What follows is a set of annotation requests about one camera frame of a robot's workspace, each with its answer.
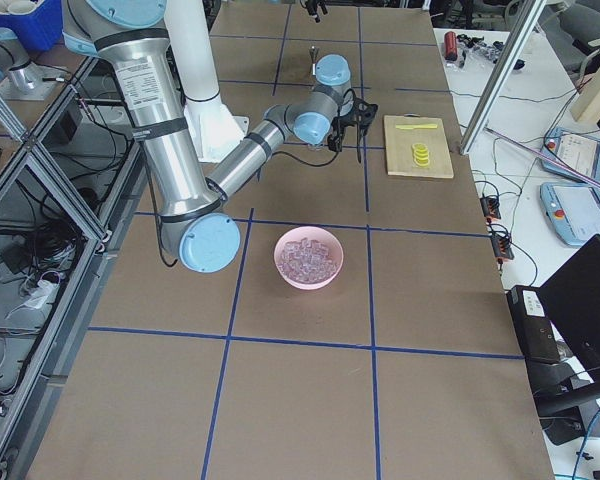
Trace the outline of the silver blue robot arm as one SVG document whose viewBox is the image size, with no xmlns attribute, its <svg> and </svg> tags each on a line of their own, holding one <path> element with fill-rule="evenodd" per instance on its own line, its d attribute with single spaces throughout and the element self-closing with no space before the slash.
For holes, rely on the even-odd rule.
<svg viewBox="0 0 600 480">
<path fill-rule="evenodd" d="M 305 101 L 271 107 L 243 133 L 220 96 L 200 2 L 66 1 L 62 13 L 68 48 L 112 66 L 162 196 L 158 242 L 196 272 L 236 256 L 229 198 L 288 137 L 317 145 L 353 107 L 348 62 L 330 54 Z"/>
</svg>

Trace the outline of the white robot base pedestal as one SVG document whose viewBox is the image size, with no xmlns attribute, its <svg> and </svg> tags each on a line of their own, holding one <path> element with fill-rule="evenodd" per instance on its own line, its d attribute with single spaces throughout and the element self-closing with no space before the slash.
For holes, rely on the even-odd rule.
<svg viewBox="0 0 600 480">
<path fill-rule="evenodd" d="M 244 125 L 224 104 L 203 3 L 172 0 L 164 22 L 185 96 L 184 114 L 198 159 L 222 161 L 244 138 Z"/>
</svg>

